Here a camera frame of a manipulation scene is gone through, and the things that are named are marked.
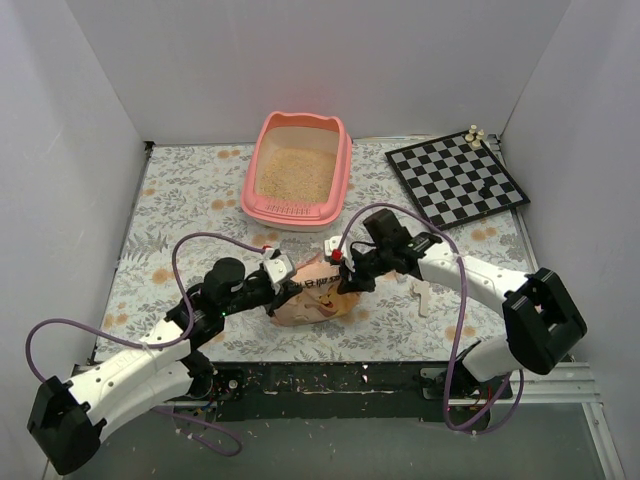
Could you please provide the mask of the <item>pink cat litter bag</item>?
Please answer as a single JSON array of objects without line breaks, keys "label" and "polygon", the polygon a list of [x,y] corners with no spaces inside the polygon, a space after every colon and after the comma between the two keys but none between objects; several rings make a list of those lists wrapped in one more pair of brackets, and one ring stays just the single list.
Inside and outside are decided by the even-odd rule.
[{"label": "pink cat litter bag", "polygon": [[278,327],[312,325],[344,319],[360,306],[366,293],[338,293],[339,268],[317,254],[297,265],[293,281],[302,291],[274,311],[270,317]]}]

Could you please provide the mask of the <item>white plastic bracket piece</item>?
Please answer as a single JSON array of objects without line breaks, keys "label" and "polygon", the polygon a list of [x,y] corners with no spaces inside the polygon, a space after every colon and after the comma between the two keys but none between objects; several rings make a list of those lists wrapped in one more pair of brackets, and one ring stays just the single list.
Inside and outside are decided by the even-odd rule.
[{"label": "white plastic bracket piece", "polygon": [[419,316],[427,318],[429,315],[431,300],[431,289],[429,283],[426,281],[414,281],[411,286],[411,292],[419,301]]}]

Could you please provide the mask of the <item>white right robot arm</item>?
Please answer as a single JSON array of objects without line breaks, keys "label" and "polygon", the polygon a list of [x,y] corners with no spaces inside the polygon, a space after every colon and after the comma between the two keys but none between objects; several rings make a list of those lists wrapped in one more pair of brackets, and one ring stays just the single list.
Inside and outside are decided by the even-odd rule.
[{"label": "white right robot arm", "polygon": [[549,374],[586,335],[587,325],[560,277],[540,268],[509,270],[462,254],[454,241],[431,224],[411,235],[396,217],[399,207],[377,203],[361,209],[371,240],[360,252],[346,234],[324,243],[324,255],[338,266],[341,294],[372,292],[391,271],[455,289],[498,314],[505,332],[465,350],[452,350],[451,364],[434,378],[434,394],[475,397],[495,379],[528,370]]}]

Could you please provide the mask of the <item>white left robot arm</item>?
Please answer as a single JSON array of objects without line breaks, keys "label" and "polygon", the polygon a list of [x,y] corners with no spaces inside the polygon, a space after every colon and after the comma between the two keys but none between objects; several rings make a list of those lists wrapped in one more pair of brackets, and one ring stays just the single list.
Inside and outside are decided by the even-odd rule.
[{"label": "white left robot arm", "polygon": [[273,311],[296,269],[284,255],[265,259],[251,274],[226,257],[140,340],[66,381],[53,376],[38,388],[27,429],[55,471],[86,464],[124,424],[174,398],[208,397],[214,367],[200,348],[224,329],[229,315],[264,307]]}]

